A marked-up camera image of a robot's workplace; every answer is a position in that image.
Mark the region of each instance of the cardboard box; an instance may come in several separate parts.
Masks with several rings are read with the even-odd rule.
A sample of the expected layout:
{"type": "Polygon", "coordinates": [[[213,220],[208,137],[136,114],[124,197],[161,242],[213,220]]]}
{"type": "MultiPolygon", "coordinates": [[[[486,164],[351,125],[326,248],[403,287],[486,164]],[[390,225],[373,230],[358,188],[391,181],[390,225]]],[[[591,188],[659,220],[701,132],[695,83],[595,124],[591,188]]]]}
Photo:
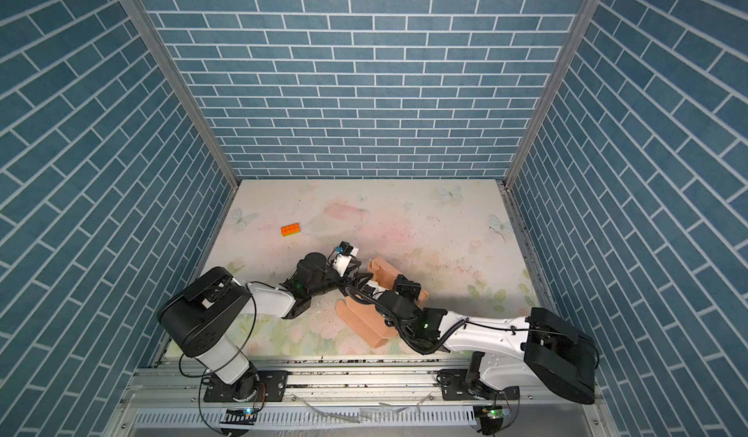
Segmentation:
{"type": "MultiPolygon", "coordinates": [[[[400,274],[397,268],[390,265],[382,257],[377,257],[369,262],[369,272],[374,274],[372,281],[388,290],[393,288],[395,279],[400,274]]],[[[428,298],[429,293],[421,289],[418,295],[418,307],[423,308],[428,298]]],[[[397,336],[397,330],[385,325],[385,319],[373,305],[363,305],[346,296],[344,300],[337,302],[335,311],[337,316],[372,348],[382,347],[389,338],[397,336]]]]}

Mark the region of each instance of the black cable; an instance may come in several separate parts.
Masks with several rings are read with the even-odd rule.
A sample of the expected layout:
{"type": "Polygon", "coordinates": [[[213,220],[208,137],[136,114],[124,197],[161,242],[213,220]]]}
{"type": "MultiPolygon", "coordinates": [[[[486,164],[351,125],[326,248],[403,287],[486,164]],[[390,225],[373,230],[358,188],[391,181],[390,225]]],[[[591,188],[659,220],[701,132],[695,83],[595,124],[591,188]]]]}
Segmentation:
{"type": "MultiPolygon", "coordinates": [[[[206,367],[205,370],[203,371],[203,376],[205,376],[205,373],[207,371],[208,371],[208,367],[206,367]]],[[[216,428],[214,428],[213,426],[211,426],[208,423],[208,421],[205,420],[205,416],[203,416],[203,409],[200,406],[200,397],[203,394],[202,390],[203,390],[203,379],[200,379],[200,385],[198,386],[198,414],[200,414],[201,421],[203,422],[203,424],[205,424],[206,426],[208,426],[208,429],[210,429],[211,431],[213,431],[213,432],[215,432],[217,434],[221,434],[223,437],[226,437],[226,434],[224,434],[223,432],[217,430],[216,428]]]]}
{"type": "MultiPolygon", "coordinates": [[[[512,328],[512,329],[502,329],[502,328],[497,327],[497,326],[481,325],[480,323],[474,323],[474,322],[471,322],[469,320],[467,321],[467,323],[470,323],[471,325],[474,325],[474,326],[481,326],[484,329],[499,330],[499,331],[536,331],[537,333],[545,333],[547,335],[565,336],[566,338],[573,339],[572,336],[566,335],[566,333],[559,333],[557,331],[546,331],[546,330],[538,330],[538,329],[514,329],[514,328],[512,328]]],[[[595,346],[595,344],[592,341],[587,340],[586,338],[580,337],[580,336],[577,336],[577,338],[579,338],[581,341],[584,341],[589,346],[591,346],[591,347],[593,347],[595,349],[595,369],[597,369],[598,366],[600,365],[600,350],[598,349],[598,347],[595,346]]]]}
{"type": "Polygon", "coordinates": [[[244,347],[245,347],[245,346],[247,345],[247,343],[249,342],[249,337],[251,337],[251,336],[252,336],[252,331],[254,331],[254,324],[255,324],[255,322],[257,322],[257,302],[256,302],[256,301],[254,300],[254,296],[252,296],[252,297],[251,297],[250,299],[252,300],[252,304],[254,304],[254,317],[252,318],[252,328],[250,328],[250,329],[249,329],[249,334],[247,335],[247,338],[246,338],[246,339],[244,340],[244,343],[242,343],[242,345],[241,345],[241,346],[239,347],[239,349],[238,349],[238,350],[236,351],[236,354],[234,354],[234,355],[233,355],[233,356],[232,356],[232,357],[231,357],[231,358],[230,358],[230,359],[228,360],[228,362],[227,362],[226,364],[222,365],[222,366],[221,366],[221,367],[219,367],[218,369],[213,369],[213,370],[211,370],[211,371],[210,371],[210,374],[206,374],[206,372],[205,372],[205,371],[207,371],[207,370],[208,370],[208,368],[206,367],[205,371],[203,371],[203,373],[202,373],[201,375],[199,375],[199,376],[191,376],[191,375],[185,374],[185,373],[184,373],[184,371],[182,370],[182,358],[183,358],[183,357],[185,357],[185,354],[184,354],[184,353],[182,353],[182,356],[180,356],[180,360],[179,360],[179,362],[177,363],[177,364],[179,365],[179,369],[180,369],[180,374],[182,374],[182,376],[185,376],[185,377],[187,377],[188,379],[202,379],[202,377],[207,377],[207,376],[210,376],[211,374],[215,374],[215,373],[216,373],[216,372],[218,372],[219,370],[221,370],[221,369],[223,369],[224,367],[226,367],[226,366],[228,366],[229,364],[231,364],[231,361],[233,361],[234,359],[236,359],[236,357],[237,357],[237,356],[238,356],[238,355],[239,355],[239,354],[240,354],[240,353],[242,352],[242,349],[244,349],[244,347]]]}
{"type": "Polygon", "coordinates": [[[267,394],[267,392],[268,392],[268,388],[267,386],[265,386],[265,383],[263,383],[263,403],[259,405],[259,409],[256,412],[260,412],[263,409],[265,409],[265,395],[267,394]]]}
{"type": "Polygon", "coordinates": [[[361,289],[366,283],[369,282],[371,278],[374,278],[374,274],[369,272],[356,273],[353,276],[353,279],[355,280],[355,286],[358,289],[361,289]]]}
{"type": "Polygon", "coordinates": [[[500,390],[498,393],[494,394],[494,406],[496,406],[496,395],[499,395],[499,394],[501,394],[501,395],[504,396],[504,401],[506,401],[506,407],[509,408],[510,414],[511,414],[512,413],[512,407],[510,406],[510,399],[506,396],[506,393],[504,393],[504,390],[500,390]]]}
{"type": "Polygon", "coordinates": [[[431,346],[428,347],[422,347],[419,344],[416,344],[416,338],[412,337],[412,333],[407,331],[405,327],[402,324],[402,319],[400,319],[393,311],[391,311],[386,305],[379,302],[379,300],[374,299],[366,292],[361,291],[358,288],[354,288],[351,286],[346,287],[346,294],[348,294],[353,300],[359,301],[359,299],[366,301],[369,304],[374,304],[376,307],[379,308],[381,312],[385,313],[385,317],[387,320],[392,323],[392,326],[395,327],[395,330],[400,335],[400,338],[406,342],[406,344],[413,349],[414,351],[418,352],[419,354],[427,355],[434,353],[437,349],[441,348],[442,345],[444,345],[444,342],[452,336],[452,334],[462,328],[467,322],[468,319],[464,318],[461,320],[458,320],[455,322],[454,325],[452,325],[449,329],[447,329],[444,334],[436,340],[435,343],[431,344],[431,346]]]}
{"type": "Polygon", "coordinates": [[[346,267],[345,271],[343,271],[344,274],[350,275],[353,273],[354,270],[358,270],[358,268],[361,266],[361,261],[351,255],[351,260],[348,262],[348,266],[346,267]]]}
{"type": "Polygon", "coordinates": [[[335,261],[335,257],[340,254],[340,252],[337,251],[337,247],[332,249],[332,252],[330,252],[330,255],[328,255],[328,265],[332,266],[332,263],[335,261]]]}
{"type": "Polygon", "coordinates": [[[498,430],[496,432],[500,432],[502,430],[509,429],[512,426],[512,424],[514,424],[514,423],[517,422],[517,418],[519,417],[519,402],[520,402],[520,398],[521,398],[521,395],[517,395],[517,407],[515,408],[517,411],[514,412],[514,419],[512,419],[512,422],[508,423],[507,425],[505,425],[504,427],[502,427],[500,430],[498,430]]]}
{"type": "Polygon", "coordinates": [[[263,283],[263,282],[249,282],[249,284],[255,284],[255,283],[257,283],[257,284],[262,284],[263,286],[267,286],[267,287],[270,287],[270,288],[272,288],[272,289],[274,289],[274,290],[278,290],[278,291],[283,291],[284,293],[287,293],[287,292],[288,292],[288,290],[285,290],[285,289],[283,289],[283,288],[282,288],[282,287],[280,287],[280,286],[271,286],[270,284],[267,284],[267,283],[263,283]]]}

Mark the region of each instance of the floral mat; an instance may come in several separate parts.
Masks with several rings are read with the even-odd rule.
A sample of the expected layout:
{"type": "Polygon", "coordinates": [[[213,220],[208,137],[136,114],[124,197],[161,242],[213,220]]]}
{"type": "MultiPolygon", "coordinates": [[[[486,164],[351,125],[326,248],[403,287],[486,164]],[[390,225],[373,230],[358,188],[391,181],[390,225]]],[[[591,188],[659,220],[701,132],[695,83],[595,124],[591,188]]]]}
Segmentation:
{"type": "MultiPolygon", "coordinates": [[[[429,293],[429,307],[519,317],[538,304],[493,180],[244,180],[205,271],[279,284],[308,252],[345,240],[365,265],[382,256],[429,293]],[[281,236],[281,226],[302,232],[281,236]]],[[[339,291],[314,298],[294,320],[258,316],[248,356],[410,355],[400,339],[372,349],[335,313],[339,291]]],[[[252,315],[229,337],[241,344],[252,315]]],[[[166,357],[181,354],[171,342],[166,357]]]]}

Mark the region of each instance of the brick wall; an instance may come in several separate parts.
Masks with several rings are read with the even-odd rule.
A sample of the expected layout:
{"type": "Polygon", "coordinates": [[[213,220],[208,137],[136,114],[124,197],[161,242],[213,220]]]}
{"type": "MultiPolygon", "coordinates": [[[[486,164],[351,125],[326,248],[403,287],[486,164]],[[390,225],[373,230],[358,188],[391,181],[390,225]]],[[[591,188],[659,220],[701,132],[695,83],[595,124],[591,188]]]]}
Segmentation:
{"type": "Polygon", "coordinates": [[[748,435],[748,0],[603,0],[516,195],[622,435],[748,435]]]}
{"type": "Polygon", "coordinates": [[[0,0],[0,435],[104,429],[228,192],[116,0],[0,0]]]}
{"type": "Polygon", "coordinates": [[[501,178],[580,1],[143,0],[245,178],[501,178]]]}

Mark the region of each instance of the orange lego brick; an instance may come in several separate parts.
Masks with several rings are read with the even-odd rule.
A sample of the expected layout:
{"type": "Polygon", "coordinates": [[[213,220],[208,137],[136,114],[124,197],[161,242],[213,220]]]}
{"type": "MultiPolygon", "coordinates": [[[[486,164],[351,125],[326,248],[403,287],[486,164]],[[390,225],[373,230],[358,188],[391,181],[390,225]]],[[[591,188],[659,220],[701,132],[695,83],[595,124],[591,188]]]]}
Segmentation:
{"type": "Polygon", "coordinates": [[[298,223],[293,223],[292,225],[284,226],[280,230],[281,230],[280,234],[283,237],[302,232],[302,229],[298,225],[298,223]]]}

